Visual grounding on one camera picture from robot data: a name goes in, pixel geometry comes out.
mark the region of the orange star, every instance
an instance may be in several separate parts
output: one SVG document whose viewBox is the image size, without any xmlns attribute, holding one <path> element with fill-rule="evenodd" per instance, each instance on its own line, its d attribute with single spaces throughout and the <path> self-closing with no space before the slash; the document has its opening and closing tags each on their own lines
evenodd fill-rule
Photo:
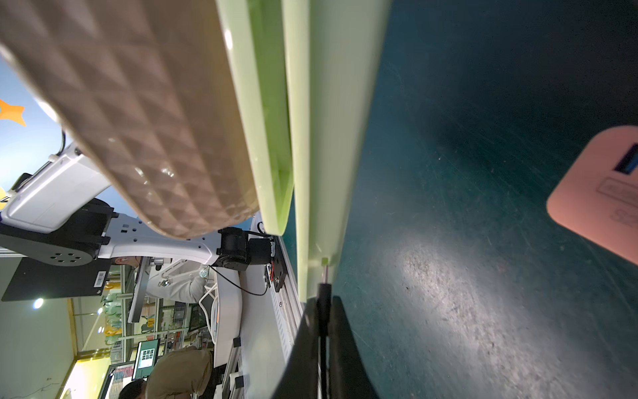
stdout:
<svg viewBox="0 0 638 399">
<path fill-rule="evenodd" d="M 24 119 L 22 119 L 23 112 L 24 107 L 21 107 L 20 105 L 9 105 L 0 100 L 0 119 L 9 119 L 10 121 L 19 123 L 22 126 L 27 126 Z"/>
</svg>

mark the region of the dark green table surface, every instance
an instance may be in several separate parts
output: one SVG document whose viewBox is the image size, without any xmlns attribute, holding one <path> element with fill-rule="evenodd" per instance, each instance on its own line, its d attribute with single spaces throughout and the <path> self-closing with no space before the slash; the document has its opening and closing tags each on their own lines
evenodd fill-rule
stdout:
<svg viewBox="0 0 638 399">
<path fill-rule="evenodd" d="M 381 397 L 638 397 L 638 267 L 545 210 L 622 124 L 631 1 L 394 3 L 334 287 Z"/>
</svg>

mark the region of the black cable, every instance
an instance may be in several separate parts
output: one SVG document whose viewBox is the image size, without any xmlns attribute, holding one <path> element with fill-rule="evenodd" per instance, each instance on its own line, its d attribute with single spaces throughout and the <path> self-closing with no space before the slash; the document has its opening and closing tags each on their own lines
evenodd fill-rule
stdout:
<svg viewBox="0 0 638 399">
<path fill-rule="evenodd" d="M 66 133 L 64 132 L 64 129 L 62 129 L 62 145 L 60 146 L 60 151 L 57 152 L 57 156 L 60 156 L 62 154 L 62 151 L 64 151 L 64 147 L 66 147 Z"/>
<path fill-rule="evenodd" d="M 228 281 L 229 283 L 231 283 L 232 285 L 234 285 L 235 287 L 241 289 L 242 291 L 244 291 L 247 294 L 251 294 L 254 296 L 264 296 L 266 295 L 266 292 L 268 292 L 268 287 L 266 287 L 265 290 L 263 290 L 263 294 L 255 294 L 254 292 L 250 292 L 248 290 L 243 289 L 242 287 L 238 286 L 237 284 L 235 284 L 234 282 L 230 281 L 225 275 L 221 274 L 220 272 L 217 271 L 217 269 L 215 269 L 212 265 L 209 265 L 208 267 L 210 267 L 211 269 L 215 270 L 215 273 L 217 273 L 218 275 L 220 275 L 221 277 L 223 277 L 224 280 Z"/>
<path fill-rule="evenodd" d="M 272 237 L 272 235 L 266 234 L 266 233 L 257 233 L 257 232 L 250 231 L 250 230 L 244 230 L 244 231 L 247 232 L 248 234 L 252 234 L 254 236 L 260 236 L 260 237 L 266 237 L 266 238 Z"/>
<path fill-rule="evenodd" d="M 64 129 L 62 129 L 62 144 L 60 145 L 60 150 L 56 153 L 56 156 L 62 155 L 62 152 L 64 151 L 64 147 L 66 147 L 66 133 L 64 132 Z M 45 167 L 49 166 L 50 164 L 51 162 L 47 161 L 44 165 L 40 167 L 40 169 L 36 170 L 36 172 L 31 177 L 24 179 L 24 181 L 20 183 L 20 185 L 15 189 L 15 192 L 19 192 L 22 189 L 22 187 L 24 187 L 25 184 L 30 182 L 34 176 L 37 176 L 38 173 L 40 173 Z"/>
</svg>

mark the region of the light green tray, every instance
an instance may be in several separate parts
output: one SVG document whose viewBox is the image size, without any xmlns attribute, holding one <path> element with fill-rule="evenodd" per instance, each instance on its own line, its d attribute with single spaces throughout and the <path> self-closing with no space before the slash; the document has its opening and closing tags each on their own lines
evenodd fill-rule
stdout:
<svg viewBox="0 0 638 399">
<path fill-rule="evenodd" d="M 334 280 L 391 0 L 283 0 L 299 299 Z"/>
<path fill-rule="evenodd" d="M 286 230 L 293 174 L 280 0 L 217 0 L 263 225 Z"/>
</svg>

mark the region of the barcode label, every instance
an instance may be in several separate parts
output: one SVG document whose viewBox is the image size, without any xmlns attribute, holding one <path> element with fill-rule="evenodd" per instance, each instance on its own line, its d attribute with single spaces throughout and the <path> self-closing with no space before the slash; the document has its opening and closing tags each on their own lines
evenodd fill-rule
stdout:
<svg viewBox="0 0 638 399">
<path fill-rule="evenodd" d="M 101 287 L 104 284 L 104 277 L 107 276 L 107 272 L 105 270 L 98 271 L 98 276 L 95 278 L 95 284 L 93 284 L 93 288 Z"/>
</svg>

